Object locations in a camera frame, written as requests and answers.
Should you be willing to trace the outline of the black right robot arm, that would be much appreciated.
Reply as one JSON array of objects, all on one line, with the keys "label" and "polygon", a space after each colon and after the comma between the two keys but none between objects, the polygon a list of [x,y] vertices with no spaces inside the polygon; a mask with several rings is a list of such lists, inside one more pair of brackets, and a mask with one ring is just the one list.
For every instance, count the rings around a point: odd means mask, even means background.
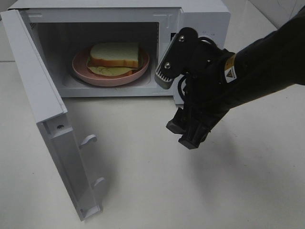
[{"label": "black right robot arm", "polygon": [[186,148],[198,148],[230,109],[293,84],[304,85],[305,11],[237,53],[183,28],[173,39],[161,72],[169,79],[179,77],[183,100],[166,127],[180,135]]}]

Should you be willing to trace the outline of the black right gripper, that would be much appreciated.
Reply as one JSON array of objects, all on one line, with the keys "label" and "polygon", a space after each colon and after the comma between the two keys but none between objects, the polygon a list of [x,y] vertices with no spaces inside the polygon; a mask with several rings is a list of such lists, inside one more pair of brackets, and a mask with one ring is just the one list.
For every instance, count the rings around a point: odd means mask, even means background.
[{"label": "black right gripper", "polygon": [[177,109],[166,128],[183,134],[178,142],[187,149],[197,149],[226,114],[213,106],[224,90],[224,64],[233,55],[226,49],[207,49],[207,59],[200,69],[185,73],[184,106]]}]

